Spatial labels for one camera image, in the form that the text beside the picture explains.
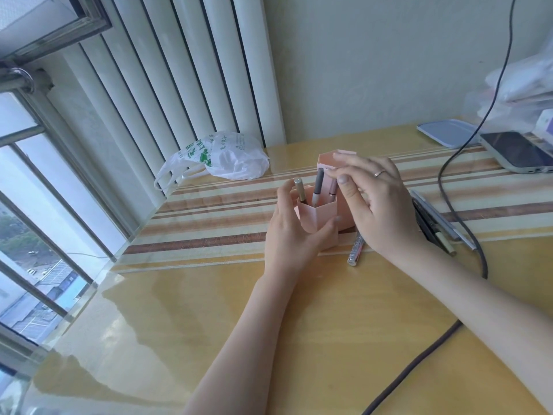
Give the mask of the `person's right hand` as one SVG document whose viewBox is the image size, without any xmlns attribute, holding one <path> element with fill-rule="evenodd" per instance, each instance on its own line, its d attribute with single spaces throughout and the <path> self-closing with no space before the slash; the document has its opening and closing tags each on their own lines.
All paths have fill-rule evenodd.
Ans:
<svg viewBox="0 0 553 415">
<path fill-rule="evenodd" d="M 368 205 L 366 216 L 353 216 L 365 242 L 393 265 L 404 263 L 425 238 L 396 165 L 389 158 L 341 153 L 334 158 L 340 166 L 329 170 L 329 176 L 349 175 Z"/>
</svg>

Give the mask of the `person's left hand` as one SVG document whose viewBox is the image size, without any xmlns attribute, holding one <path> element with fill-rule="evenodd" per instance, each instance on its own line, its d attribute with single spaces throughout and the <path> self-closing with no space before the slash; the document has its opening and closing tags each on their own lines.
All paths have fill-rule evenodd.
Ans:
<svg viewBox="0 0 553 415">
<path fill-rule="evenodd" d="M 318 255 L 308 243 L 311 233 L 305 231 L 293 203 L 294 180 L 287 180 L 279 189 L 273 216 L 266 231 L 264 275 L 293 283 Z"/>
</svg>

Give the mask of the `pink hexagonal pen holder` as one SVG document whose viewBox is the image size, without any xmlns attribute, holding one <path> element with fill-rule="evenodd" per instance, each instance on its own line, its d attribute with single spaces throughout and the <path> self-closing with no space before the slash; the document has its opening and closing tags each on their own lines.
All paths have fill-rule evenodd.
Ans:
<svg viewBox="0 0 553 415">
<path fill-rule="evenodd" d="M 319 158 L 317 160 L 317 168 L 322 167 L 324 168 L 324 170 L 326 170 L 326 169 L 334 169 L 339 167 L 340 163 L 338 163 L 334 158 L 335 153 L 349 154 L 349 155 L 357 154 L 356 152 L 351 152 L 348 150 L 333 150 L 331 152 L 322 153 L 319 155 Z M 328 203 L 328 190 L 331 182 L 330 180 L 331 178 L 329 176 L 327 175 L 324 176 L 322 190 L 320 194 L 320 200 L 317 207 L 311 206 L 311 199 L 312 199 L 313 190 L 315 187 L 315 181 L 313 185 L 304 186 L 308 204 L 305 205 L 303 203 L 300 203 L 299 201 L 296 202 L 294 210 L 301 223 L 302 228 L 308 233 L 317 232 L 325 225 L 325 223 L 330 218 L 333 218 L 335 216 L 342 217 L 342 220 L 338 226 L 338 234 L 343 230 L 350 230 L 355 226 L 355 222 L 349 210 L 348 204 L 345 201 L 342 195 L 342 192 L 339 188 L 337 188 L 336 201 L 332 203 Z"/>
</svg>

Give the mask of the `person's right forearm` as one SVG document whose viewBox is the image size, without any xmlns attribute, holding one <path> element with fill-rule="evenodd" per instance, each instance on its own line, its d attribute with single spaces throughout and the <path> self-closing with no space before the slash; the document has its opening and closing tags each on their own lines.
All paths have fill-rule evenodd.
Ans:
<svg viewBox="0 0 553 415">
<path fill-rule="evenodd" d="M 447 307 L 553 415 L 553 319 L 429 242 L 374 249 Z"/>
</svg>

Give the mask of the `person's left forearm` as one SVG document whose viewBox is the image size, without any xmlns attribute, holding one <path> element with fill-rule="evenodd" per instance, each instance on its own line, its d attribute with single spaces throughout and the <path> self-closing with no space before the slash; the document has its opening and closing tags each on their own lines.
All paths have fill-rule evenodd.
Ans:
<svg viewBox="0 0 553 415">
<path fill-rule="evenodd" d="M 301 272 L 266 264 L 183 415 L 265 415 L 281 324 Z"/>
</svg>

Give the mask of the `grey pen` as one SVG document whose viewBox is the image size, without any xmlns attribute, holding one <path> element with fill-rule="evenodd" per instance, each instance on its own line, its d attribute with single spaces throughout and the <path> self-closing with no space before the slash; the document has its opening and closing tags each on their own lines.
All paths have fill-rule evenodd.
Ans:
<svg viewBox="0 0 553 415">
<path fill-rule="evenodd" d="M 315 187 L 314 187 L 313 195 L 312 195 L 312 199 L 311 199 L 311 206 L 314 207 L 314 208 L 316 208 L 319 204 L 324 176 L 325 176 L 324 168 L 318 167 L 317 168 L 317 176 L 316 176 L 316 180 L 315 180 Z"/>
</svg>

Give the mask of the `silver glitter tube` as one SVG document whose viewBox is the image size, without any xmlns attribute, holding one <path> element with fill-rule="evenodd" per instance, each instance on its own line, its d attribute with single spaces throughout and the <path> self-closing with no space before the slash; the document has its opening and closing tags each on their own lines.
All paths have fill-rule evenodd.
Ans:
<svg viewBox="0 0 553 415">
<path fill-rule="evenodd" d="M 356 234 L 356 239 L 354 241 L 354 244 L 352 246 L 352 249 L 349 253 L 349 257 L 347 259 L 348 265 L 354 267 L 357 265 L 357 262 L 359 260 L 359 257 L 362 253 L 363 247 L 364 247 L 364 238 L 362 234 L 358 231 Z"/>
</svg>

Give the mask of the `black pen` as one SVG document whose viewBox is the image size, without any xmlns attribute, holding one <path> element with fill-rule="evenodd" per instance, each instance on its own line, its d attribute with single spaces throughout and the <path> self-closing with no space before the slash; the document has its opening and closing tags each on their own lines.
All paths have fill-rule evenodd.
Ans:
<svg viewBox="0 0 553 415">
<path fill-rule="evenodd" d="M 414 206 L 414 209 L 416 210 L 416 219 L 417 219 L 418 225 L 422 230 L 426 239 L 429 242 L 438 246 L 439 248 L 443 248 L 443 245 L 439 240 L 436 234 L 436 231 L 432 228 L 430 217 L 427 216 L 425 209 L 423 209 L 422 206 L 419 204 L 419 202 L 413 197 L 411 198 L 411 201 Z"/>
</svg>

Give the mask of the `striped table mat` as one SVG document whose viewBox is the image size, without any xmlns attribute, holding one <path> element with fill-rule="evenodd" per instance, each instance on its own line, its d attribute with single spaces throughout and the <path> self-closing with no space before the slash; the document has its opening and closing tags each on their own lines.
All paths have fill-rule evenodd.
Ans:
<svg viewBox="0 0 553 415">
<path fill-rule="evenodd" d="M 259 260 L 277 189 L 293 176 L 313 186 L 316 169 L 176 189 L 112 270 L 130 273 Z M 512 173 L 482 147 L 473 147 L 448 165 L 442 185 L 453 208 L 482 242 L 553 236 L 553 172 Z"/>
</svg>

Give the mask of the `silver pen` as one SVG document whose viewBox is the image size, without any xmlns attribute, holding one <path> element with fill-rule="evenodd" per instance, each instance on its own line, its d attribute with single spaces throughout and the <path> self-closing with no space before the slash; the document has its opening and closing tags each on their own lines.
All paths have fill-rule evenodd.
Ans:
<svg viewBox="0 0 553 415">
<path fill-rule="evenodd" d="M 432 218 L 440 226 L 440 228 L 444 229 L 453 240 L 462 241 L 472 251 L 475 251 L 477 249 L 476 245 L 470 239 L 468 239 L 464 234 L 462 234 L 460 230 L 455 228 L 455 226 L 451 222 L 447 221 L 445 217 L 442 216 L 442 214 L 437 211 L 437 209 L 435 209 L 429 202 L 425 200 L 425 198 L 422 197 L 422 195 L 420 195 L 418 192 L 416 192 L 413 189 L 410 189 L 410 193 L 411 193 L 411 196 L 420 203 L 422 208 L 425 209 L 425 211 L 430 216 L 432 216 Z"/>
</svg>

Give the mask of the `beige tipped pen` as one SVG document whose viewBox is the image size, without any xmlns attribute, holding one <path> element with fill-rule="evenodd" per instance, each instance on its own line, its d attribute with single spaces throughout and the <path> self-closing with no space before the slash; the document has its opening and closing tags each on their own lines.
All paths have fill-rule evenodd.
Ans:
<svg viewBox="0 0 553 415">
<path fill-rule="evenodd" d="M 436 231 L 434 233 L 434 237 L 439 242 L 440 246 L 443 248 L 446 253 L 452 257 L 454 257 L 457 252 L 454 249 L 453 245 L 449 242 L 449 240 L 446 238 L 446 236 L 441 231 Z"/>
</svg>

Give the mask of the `blue grey lid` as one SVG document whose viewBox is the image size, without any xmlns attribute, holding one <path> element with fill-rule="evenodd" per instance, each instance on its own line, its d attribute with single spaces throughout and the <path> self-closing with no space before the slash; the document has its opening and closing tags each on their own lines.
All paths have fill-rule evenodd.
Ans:
<svg viewBox="0 0 553 415">
<path fill-rule="evenodd" d="M 458 119 L 445 119 L 419 124 L 417 130 L 440 145 L 459 149 L 473 135 L 476 125 Z"/>
</svg>

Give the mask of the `white plastic bag green print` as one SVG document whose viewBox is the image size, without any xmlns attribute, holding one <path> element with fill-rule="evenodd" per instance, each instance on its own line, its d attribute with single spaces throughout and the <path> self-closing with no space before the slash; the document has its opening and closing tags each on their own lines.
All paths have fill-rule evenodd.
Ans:
<svg viewBox="0 0 553 415">
<path fill-rule="evenodd" d="M 227 180 L 258 179 L 269 167 L 269 157 L 256 137 L 216 132 L 173 154 L 160 168 L 154 187 L 166 190 L 174 182 L 206 175 Z"/>
</svg>

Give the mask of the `smartphone in grey case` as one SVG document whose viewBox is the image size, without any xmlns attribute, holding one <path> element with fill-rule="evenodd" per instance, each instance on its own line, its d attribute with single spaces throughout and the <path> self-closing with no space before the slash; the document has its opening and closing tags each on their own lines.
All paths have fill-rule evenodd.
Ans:
<svg viewBox="0 0 553 415">
<path fill-rule="evenodd" d="M 510 172 L 553 173 L 553 155 L 519 132 L 485 133 L 479 139 L 485 150 Z"/>
</svg>

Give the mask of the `clear plastic bag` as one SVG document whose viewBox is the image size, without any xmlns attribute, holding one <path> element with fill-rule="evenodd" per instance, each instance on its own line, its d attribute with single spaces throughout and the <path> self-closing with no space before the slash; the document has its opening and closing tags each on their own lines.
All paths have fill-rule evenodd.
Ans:
<svg viewBox="0 0 553 415">
<path fill-rule="evenodd" d="M 542 112 L 553 109 L 553 49 L 509 64 L 498 86 L 500 72 L 489 73 L 483 89 L 466 95 L 462 118 L 480 124 L 495 100 L 482 133 L 532 132 Z"/>
</svg>

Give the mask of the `white purple box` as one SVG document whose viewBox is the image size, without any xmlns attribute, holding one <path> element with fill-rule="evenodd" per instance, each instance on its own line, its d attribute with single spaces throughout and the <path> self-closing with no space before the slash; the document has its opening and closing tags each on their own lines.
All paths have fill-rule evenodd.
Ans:
<svg viewBox="0 0 553 415">
<path fill-rule="evenodd" d="M 535 136 L 553 146 L 553 109 L 541 112 L 532 132 Z"/>
</svg>

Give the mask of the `white radiator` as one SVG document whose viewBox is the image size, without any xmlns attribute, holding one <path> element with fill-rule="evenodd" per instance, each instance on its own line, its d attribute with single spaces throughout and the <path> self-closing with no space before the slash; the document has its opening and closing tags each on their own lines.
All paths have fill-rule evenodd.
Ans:
<svg viewBox="0 0 553 415">
<path fill-rule="evenodd" d="M 107 30 L 47 56 L 48 98 L 123 202 L 162 202 L 164 162 L 218 131 L 287 142 L 263 0 L 100 0 Z"/>
</svg>

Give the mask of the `metal window grille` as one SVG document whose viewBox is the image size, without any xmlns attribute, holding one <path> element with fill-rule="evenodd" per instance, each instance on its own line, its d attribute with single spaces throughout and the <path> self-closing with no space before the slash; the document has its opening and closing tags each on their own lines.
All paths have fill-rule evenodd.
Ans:
<svg viewBox="0 0 553 415">
<path fill-rule="evenodd" d="M 81 297 L 97 289 L 136 228 L 84 144 L 48 98 L 53 84 L 30 73 L 33 94 L 10 90 L 0 63 L 0 209 L 31 233 L 18 258 L 0 249 L 0 274 L 22 296 L 0 311 L 5 325 L 51 349 Z"/>
</svg>

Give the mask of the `grey window sash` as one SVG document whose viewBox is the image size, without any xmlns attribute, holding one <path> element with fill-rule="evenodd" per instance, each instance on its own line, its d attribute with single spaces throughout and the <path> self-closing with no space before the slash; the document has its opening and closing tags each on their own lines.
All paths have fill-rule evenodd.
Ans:
<svg viewBox="0 0 553 415">
<path fill-rule="evenodd" d="M 24 65 L 111 27 L 101 0 L 0 0 L 0 61 Z"/>
</svg>

